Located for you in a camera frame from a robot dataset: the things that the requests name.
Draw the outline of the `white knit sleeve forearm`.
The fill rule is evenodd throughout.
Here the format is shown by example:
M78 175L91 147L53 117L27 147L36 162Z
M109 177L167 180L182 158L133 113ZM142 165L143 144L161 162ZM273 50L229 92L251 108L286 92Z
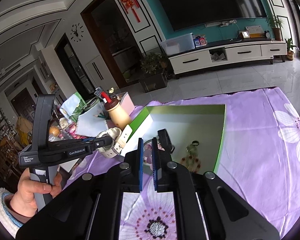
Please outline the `white knit sleeve forearm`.
M15 239L16 233L23 223L17 220L12 211L8 208L5 200L11 199L13 194L4 188L0 188L0 223L5 228L5 230L10 234L10 236Z

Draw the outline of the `person's left hand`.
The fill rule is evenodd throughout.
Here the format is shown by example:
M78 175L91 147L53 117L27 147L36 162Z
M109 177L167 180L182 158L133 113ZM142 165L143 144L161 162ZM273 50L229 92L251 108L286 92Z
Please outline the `person's left hand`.
M17 214L24 217L33 217L37 210L37 203L34 198L35 193L48 194L55 198L61 193L62 175L57 172L54 178L54 185L34 181L30 179L30 170L27 168L18 183L18 191L10 200L10 208Z

